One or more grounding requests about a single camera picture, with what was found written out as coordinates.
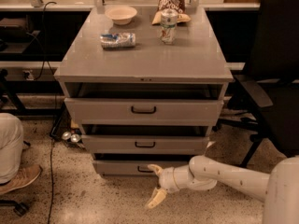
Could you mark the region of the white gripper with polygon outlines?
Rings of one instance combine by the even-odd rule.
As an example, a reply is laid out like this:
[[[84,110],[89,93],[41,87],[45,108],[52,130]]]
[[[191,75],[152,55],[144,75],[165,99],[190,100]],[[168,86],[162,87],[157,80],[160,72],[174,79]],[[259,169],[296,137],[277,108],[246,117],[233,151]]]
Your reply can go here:
[[[167,193],[178,192],[181,189],[195,189],[198,180],[193,176],[188,165],[163,169],[157,164],[149,164],[148,168],[159,178],[159,188],[155,188],[150,199],[145,204],[147,209],[153,209],[166,198]]]

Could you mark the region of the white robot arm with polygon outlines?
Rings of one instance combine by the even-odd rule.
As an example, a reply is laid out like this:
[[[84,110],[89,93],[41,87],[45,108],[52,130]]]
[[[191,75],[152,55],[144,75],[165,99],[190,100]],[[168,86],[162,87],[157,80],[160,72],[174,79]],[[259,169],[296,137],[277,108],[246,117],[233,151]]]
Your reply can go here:
[[[279,162],[271,173],[261,173],[195,156],[187,165],[162,168],[151,164],[158,176],[146,207],[160,204],[181,189],[208,190],[221,182],[264,203],[263,224],[299,224],[299,157]]]

